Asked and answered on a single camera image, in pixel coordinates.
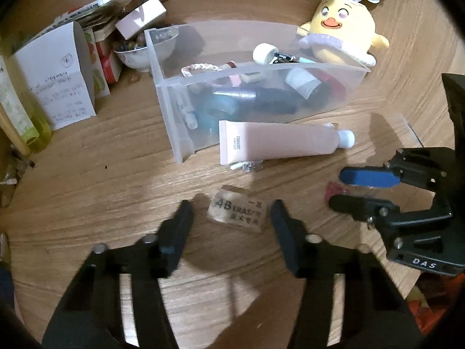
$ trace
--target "clear storage box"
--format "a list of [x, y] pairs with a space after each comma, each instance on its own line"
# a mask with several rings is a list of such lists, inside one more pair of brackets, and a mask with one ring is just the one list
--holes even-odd
[[[286, 123], [347, 105], [369, 71], [322, 63], [258, 65], [261, 43], [310, 58], [297, 26], [261, 21], [206, 21], [146, 31], [161, 112], [177, 162], [219, 143], [219, 121]], [[193, 64], [236, 68], [191, 71]]]

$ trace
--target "pink tube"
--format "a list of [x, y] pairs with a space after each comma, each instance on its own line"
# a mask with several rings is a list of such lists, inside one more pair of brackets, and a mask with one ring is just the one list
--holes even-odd
[[258, 122], [219, 122], [222, 165], [241, 161], [284, 159], [332, 154], [336, 148], [351, 148], [352, 131], [332, 126]]

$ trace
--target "barcode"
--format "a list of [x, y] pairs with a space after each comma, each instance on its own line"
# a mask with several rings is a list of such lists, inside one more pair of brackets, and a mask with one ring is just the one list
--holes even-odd
[[233, 149], [240, 149], [240, 136], [236, 136], [232, 141]]

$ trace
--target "blue gripper pad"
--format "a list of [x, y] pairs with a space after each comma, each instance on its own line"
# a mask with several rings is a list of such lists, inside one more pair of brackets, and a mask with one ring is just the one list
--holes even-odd
[[347, 185], [392, 187], [400, 184], [400, 176], [394, 175], [385, 168], [365, 167], [343, 168], [339, 174], [341, 182]]

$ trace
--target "plush toy eye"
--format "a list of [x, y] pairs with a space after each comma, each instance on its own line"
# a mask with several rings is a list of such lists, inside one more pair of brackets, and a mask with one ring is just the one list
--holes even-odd
[[339, 18], [341, 19], [344, 19], [344, 18], [347, 18], [347, 16], [349, 15], [349, 12], [347, 11], [347, 9], [339, 9]]

